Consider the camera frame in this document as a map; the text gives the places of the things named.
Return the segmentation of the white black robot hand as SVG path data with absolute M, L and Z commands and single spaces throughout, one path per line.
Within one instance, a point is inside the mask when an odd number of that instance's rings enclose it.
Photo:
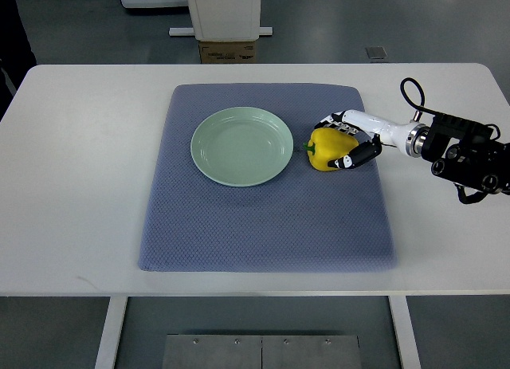
M 370 162 L 381 154 L 384 146 L 395 147 L 404 155 L 418 157 L 420 152 L 415 143 L 426 126 L 416 121 L 396 124 L 365 112 L 346 110 L 322 119 L 314 130 L 317 128 L 334 128 L 358 140 L 359 145 L 346 156 L 328 163 L 329 167 L 346 170 Z

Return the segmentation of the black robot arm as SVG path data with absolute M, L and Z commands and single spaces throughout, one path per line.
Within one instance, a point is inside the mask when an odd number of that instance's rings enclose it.
M 448 180 L 463 204 L 490 194 L 509 194 L 509 144 L 501 143 L 495 124 L 481 124 L 425 107 L 425 93 L 413 78 L 400 83 L 405 101 L 415 109 L 406 152 L 431 163 L 431 173 Z

